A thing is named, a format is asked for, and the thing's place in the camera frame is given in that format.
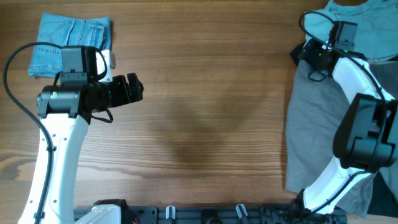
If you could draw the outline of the light blue t-shirt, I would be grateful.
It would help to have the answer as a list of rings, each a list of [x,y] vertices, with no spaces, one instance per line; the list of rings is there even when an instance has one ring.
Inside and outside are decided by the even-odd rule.
[[[331,21],[347,21],[358,25],[354,50],[371,63],[389,63],[397,56],[397,0],[368,0],[357,6],[342,6],[329,1],[314,14],[304,17],[304,28],[327,42]]]

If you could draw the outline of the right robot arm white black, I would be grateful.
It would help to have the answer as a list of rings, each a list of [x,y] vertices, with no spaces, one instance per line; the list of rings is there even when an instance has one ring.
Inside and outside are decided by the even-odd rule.
[[[354,52],[356,29],[335,21],[328,40],[311,36],[298,56],[285,185],[299,193],[301,217],[335,207],[365,216],[379,169],[397,159],[397,102]]]

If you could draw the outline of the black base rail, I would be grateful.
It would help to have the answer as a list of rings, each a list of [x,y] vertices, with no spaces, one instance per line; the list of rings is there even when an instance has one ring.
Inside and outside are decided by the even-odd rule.
[[[347,224],[346,212],[336,208],[331,214],[299,214],[287,204],[266,204],[263,206],[234,207],[168,207],[130,206],[127,214],[121,218],[106,218],[105,223],[142,223],[142,224],[290,224],[324,223]]]

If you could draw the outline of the folded blue denim jeans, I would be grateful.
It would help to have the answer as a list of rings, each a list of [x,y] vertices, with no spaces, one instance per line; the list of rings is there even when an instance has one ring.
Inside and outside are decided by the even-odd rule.
[[[63,70],[62,50],[48,45],[85,45],[100,50],[111,48],[111,21],[109,17],[77,19],[44,13],[39,26],[37,42],[28,68],[30,77],[51,77]]]

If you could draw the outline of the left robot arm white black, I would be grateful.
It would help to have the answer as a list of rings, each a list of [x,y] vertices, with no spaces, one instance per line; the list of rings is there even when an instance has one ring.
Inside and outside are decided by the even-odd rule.
[[[37,98],[40,144],[29,197],[19,223],[74,223],[78,158],[95,113],[143,99],[135,73],[113,76],[110,50],[62,49],[62,69]]]

